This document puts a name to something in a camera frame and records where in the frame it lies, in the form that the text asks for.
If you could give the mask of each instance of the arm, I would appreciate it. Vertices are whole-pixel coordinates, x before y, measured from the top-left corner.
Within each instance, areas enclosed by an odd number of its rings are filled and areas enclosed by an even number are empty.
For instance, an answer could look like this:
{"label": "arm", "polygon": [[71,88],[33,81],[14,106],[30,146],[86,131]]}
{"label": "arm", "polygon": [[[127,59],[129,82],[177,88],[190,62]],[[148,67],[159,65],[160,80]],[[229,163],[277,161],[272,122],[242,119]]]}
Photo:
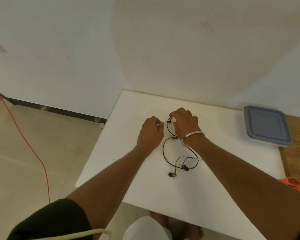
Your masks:
{"label": "arm", "polygon": [[68,195],[84,210],[92,229],[107,227],[140,166],[163,137],[164,124],[154,116],[148,118],[131,152]]}
{"label": "arm", "polygon": [[[180,108],[170,114],[179,139],[200,131],[198,118]],[[300,193],[221,149],[204,135],[185,141],[222,183],[229,195],[268,240],[293,240],[300,234]]]}

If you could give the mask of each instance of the bracelet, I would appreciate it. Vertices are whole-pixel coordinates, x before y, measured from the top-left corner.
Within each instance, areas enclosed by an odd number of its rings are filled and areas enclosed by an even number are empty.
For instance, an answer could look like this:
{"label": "bracelet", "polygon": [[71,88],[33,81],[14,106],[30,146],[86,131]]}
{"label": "bracelet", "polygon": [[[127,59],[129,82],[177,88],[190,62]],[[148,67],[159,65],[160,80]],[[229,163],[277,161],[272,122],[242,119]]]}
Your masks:
{"label": "bracelet", "polygon": [[189,136],[194,135],[194,134],[203,134],[203,136],[205,136],[205,134],[204,134],[202,131],[194,131],[194,132],[191,132],[191,133],[187,134],[187,135],[181,140],[181,143],[182,143],[182,145],[183,145],[184,147],[188,147],[188,145],[186,145],[186,144],[184,143],[185,139],[187,139]]}

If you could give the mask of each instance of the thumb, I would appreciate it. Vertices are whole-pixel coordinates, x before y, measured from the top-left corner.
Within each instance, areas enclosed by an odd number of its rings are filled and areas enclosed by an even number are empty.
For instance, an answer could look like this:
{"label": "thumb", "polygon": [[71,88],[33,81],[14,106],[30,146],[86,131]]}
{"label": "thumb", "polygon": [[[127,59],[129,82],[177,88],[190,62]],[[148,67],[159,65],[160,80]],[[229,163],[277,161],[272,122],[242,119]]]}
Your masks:
{"label": "thumb", "polygon": [[158,126],[158,131],[159,132],[164,132],[164,122],[161,122],[161,124]]}

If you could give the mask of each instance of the wooden surface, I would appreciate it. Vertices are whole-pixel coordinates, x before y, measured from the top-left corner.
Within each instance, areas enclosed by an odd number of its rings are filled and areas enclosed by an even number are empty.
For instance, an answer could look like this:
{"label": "wooden surface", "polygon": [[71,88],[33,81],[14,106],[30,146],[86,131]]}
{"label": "wooden surface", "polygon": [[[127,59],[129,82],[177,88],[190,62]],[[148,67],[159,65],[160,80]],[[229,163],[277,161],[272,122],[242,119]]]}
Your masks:
{"label": "wooden surface", "polygon": [[281,147],[283,167],[286,176],[300,180],[300,117],[287,116],[287,121],[293,137],[293,145]]}
{"label": "wooden surface", "polygon": [[[271,176],[284,178],[278,147],[245,139],[242,111],[123,90],[76,186],[128,153],[148,117],[164,121],[180,107],[198,117],[200,128],[212,142]],[[177,177],[168,176],[174,167],[162,155],[163,142],[170,137],[166,126],[164,135],[144,161],[123,201],[235,238],[264,240],[203,160],[192,170],[178,169]],[[167,141],[164,150],[173,163],[180,156],[192,155],[179,140]],[[187,166],[196,162],[190,160]]]}

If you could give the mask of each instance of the hand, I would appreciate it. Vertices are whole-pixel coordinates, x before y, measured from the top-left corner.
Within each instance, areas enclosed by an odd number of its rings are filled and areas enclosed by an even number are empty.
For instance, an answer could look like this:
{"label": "hand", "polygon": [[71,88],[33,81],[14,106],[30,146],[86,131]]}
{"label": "hand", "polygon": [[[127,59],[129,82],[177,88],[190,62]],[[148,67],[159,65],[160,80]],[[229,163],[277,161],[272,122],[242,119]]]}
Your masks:
{"label": "hand", "polygon": [[187,134],[191,132],[201,131],[198,125],[198,117],[192,116],[189,110],[179,108],[176,111],[170,113],[169,116],[176,119],[176,122],[173,122],[173,125],[176,130],[176,136],[180,140],[182,140]]}
{"label": "hand", "polygon": [[136,146],[152,152],[160,144],[163,137],[164,123],[152,116],[143,123]]}

